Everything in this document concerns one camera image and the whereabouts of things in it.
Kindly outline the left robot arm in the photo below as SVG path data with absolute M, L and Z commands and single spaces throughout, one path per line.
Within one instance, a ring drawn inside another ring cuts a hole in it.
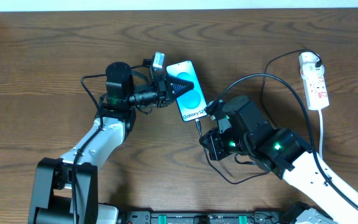
M 164 72 L 149 77 L 124 62 L 107 66 L 106 90 L 94 100 L 89 132 L 58 159 L 45 157 L 35 170 L 29 223 L 119 223 L 119 209 L 98 200 L 98 172 L 128 137 L 136 112 L 163 108 L 194 84 Z

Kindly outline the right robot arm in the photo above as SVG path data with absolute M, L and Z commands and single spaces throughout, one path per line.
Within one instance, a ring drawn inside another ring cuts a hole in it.
M 249 156 L 266 173 L 307 195 L 337 223 L 358 223 L 358 192 L 343 181 L 300 135 L 275 129 L 247 96 L 212 101 L 205 109 L 216 128 L 200 138 L 212 161 Z

